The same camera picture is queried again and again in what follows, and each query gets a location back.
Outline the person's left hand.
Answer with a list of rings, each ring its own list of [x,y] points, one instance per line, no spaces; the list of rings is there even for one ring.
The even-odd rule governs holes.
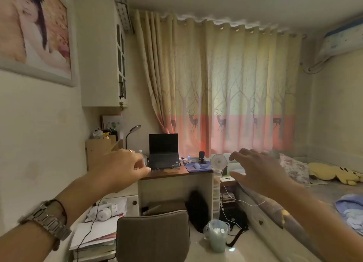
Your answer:
[[[86,181],[104,197],[126,189],[133,183],[133,170],[147,167],[143,156],[133,150],[120,149],[103,155],[86,174]]]

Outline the person's right hand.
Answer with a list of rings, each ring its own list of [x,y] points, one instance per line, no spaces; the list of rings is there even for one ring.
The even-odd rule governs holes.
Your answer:
[[[241,155],[239,151],[234,151],[229,160],[237,161],[245,172],[252,172],[252,191],[277,202],[288,194],[305,189],[287,175],[277,159],[267,153],[263,152],[259,153],[259,156],[249,157]]]

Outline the white desk fan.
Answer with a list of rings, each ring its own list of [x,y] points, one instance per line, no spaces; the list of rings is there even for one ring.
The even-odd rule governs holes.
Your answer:
[[[228,167],[228,161],[222,154],[215,154],[210,158],[211,169],[214,175],[217,177],[222,177],[224,170]]]

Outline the blue mouse pad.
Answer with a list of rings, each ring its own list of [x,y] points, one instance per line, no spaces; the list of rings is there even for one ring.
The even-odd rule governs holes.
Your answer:
[[[189,163],[185,163],[184,166],[187,169],[187,171],[189,173],[195,173],[195,172],[208,172],[208,171],[212,171],[212,167],[211,167],[211,163],[210,161],[206,161],[206,164],[201,165],[201,169],[194,169],[193,168],[193,164],[194,163],[199,163],[199,162],[189,162]]]

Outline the grey desk lamp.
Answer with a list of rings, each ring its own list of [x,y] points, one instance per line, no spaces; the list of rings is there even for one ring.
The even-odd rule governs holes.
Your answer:
[[[130,134],[138,131],[139,129],[141,128],[141,125],[137,125],[137,126],[134,126],[133,128],[131,128],[128,132],[128,134],[125,136],[125,149],[128,149],[128,137]]]

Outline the wooden desk shelf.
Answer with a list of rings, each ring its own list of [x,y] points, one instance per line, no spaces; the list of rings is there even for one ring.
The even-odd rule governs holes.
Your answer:
[[[98,163],[103,155],[109,154],[112,151],[117,151],[123,148],[123,139],[117,142],[106,136],[102,139],[89,139],[85,141],[85,152],[87,161],[87,170],[90,171]]]

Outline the floral pillow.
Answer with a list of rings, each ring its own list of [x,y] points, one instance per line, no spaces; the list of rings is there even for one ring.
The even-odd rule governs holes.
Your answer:
[[[310,172],[309,166],[306,163],[288,157],[282,153],[279,154],[279,163],[284,168],[285,172],[295,182],[310,187]]]

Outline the white headphones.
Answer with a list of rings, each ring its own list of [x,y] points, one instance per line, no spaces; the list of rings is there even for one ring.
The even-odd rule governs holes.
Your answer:
[[[93,207],[88,215],[90,221],[106,221],[112,217],[111,207],[107,205]]]

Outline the pale green trash bin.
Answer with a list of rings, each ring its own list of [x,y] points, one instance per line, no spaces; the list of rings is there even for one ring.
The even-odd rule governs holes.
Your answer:
[[[219,219],[212,219],[205,225],[204,238],[209,241],[213,252],[223,253],[225,251],[229,231],[229,223]]]

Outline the grey brown chair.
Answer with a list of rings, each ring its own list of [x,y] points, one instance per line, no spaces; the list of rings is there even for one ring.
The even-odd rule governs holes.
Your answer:
[[[189,247],[186,210],[117,221],[117,262],[185,262]]]

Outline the stack of papers and books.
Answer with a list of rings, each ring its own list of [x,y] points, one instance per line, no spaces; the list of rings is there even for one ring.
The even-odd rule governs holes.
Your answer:
[[[102,262],[115,258],[116,226],[117,221],[125,216],[126,202],[122,199],[119,203],[99,202],[93,206],[110,206],[112,217],[106,221],[90,221],[87,213],[85,221],[77,225],[71,240],[72,262]]]

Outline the silver metal wristwatch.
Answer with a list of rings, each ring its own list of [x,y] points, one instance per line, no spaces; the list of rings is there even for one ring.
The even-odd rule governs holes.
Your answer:
[[[61,217],[50,213],[50,206],[57,203],[61,207]],[[64,241],[71,234],[71,229],[67,227],[67,212],[62,203],[57,199],[46,200],[36,205],[29,213],[18,219],[18,224],[22,225],[29,221],[35,222],[44,228],[48,233],[56,238],[52,250],[59,249],[61,241]]]

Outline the patterned board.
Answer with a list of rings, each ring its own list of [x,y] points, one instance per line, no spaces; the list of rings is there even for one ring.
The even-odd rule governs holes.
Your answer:
[[[120,22],[123,26],[124,32],[127,34],[134,34],[135,30],[131,21],[130,11],[127,0],[115,0],[116,9],[119,14]]]

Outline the framed portrait picture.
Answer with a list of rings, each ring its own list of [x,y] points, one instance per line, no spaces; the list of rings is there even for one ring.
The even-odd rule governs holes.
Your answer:
[[[75,87],[67,0],[0,0],[0,70]]]

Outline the white wall cabinet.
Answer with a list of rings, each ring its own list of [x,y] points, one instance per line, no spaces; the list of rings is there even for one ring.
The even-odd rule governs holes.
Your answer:
[[[125,32],[115,0],[74,0],[83,107],[128,106]]]

